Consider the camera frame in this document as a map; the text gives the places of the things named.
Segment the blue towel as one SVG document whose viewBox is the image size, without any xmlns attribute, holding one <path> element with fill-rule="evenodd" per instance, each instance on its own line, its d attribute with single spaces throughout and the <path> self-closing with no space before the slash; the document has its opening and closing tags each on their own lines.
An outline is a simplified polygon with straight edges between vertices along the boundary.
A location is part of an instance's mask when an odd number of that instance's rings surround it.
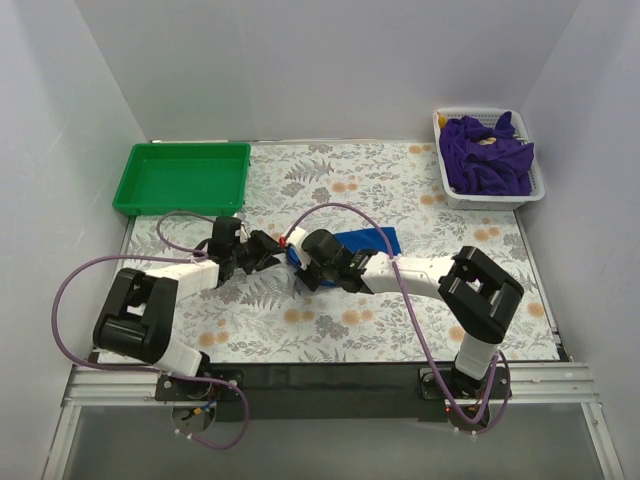
<svg viewBox="0 0 640 480">
<path fill-rule="evenodd" d="M 333 235 L 352 252 L 360 249 L 372 249 L 375 251 L 375 254 L 388 253 L 387 245 L 384 241 L 384 238 L 375 228 L 340 232 Z M 290 262 L 289 264 L 295 269 L 296 273 L 299 268 L 296 268 Z M 330 288 L 337 287 L 332 285 L 331 283 L 326 283 L 322 286 Z"/>
</svg>

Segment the purple towel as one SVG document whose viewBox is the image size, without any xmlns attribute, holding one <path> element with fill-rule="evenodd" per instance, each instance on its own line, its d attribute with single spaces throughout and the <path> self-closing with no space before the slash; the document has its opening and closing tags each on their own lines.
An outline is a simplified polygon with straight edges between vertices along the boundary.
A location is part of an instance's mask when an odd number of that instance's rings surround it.
<svg viewBox="0 0 640 480">
<path fill-rule="evenodd" d="M 534 145 L 516 137 L 512 113 L 494 127 L 465 115 L 441 128 L 440 152 L 453 191 L 460 195 L 528 196 Z"/>
</svg>

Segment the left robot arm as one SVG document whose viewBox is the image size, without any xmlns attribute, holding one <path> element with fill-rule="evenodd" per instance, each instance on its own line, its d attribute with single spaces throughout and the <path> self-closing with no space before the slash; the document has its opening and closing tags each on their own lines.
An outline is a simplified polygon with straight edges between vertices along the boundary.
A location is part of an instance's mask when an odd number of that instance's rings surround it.
<svg viewBox="0 0 640 480">
<path fill-rule="evenodd" d="M 158 370 L 194 378 L 208 361 L 173 334 L 176 305 L 216 289 L 242 270 L 247 275 L 280 263 L 278 241 L 260 230 L 247 232 L 235 217 L 213 221 L 209 238 L 185 263 L 152 270 L 121 269 L 93 330 L 96 347 Z"/>
</svg>

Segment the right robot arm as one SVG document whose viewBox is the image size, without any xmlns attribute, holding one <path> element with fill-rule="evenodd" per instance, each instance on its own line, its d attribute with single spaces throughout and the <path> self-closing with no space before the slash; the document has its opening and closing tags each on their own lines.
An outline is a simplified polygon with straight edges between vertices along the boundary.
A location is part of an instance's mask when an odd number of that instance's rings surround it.
<svg viewBox="0 0 640 480">
<path fill-rule="evenodd" d="M 296 228 L 281 242 L 297 259 L 296 276 L 311 291 L 330 283 L 349 293 L 401 293 L 443 301 L 464 330 L 447 385 L 471 395 L 486 386 L 498 346 L 524 289 L 483 251 L 464 246 L 453 257 L 395 256 L 350 250 L 336 235 Z"/>
</svg>

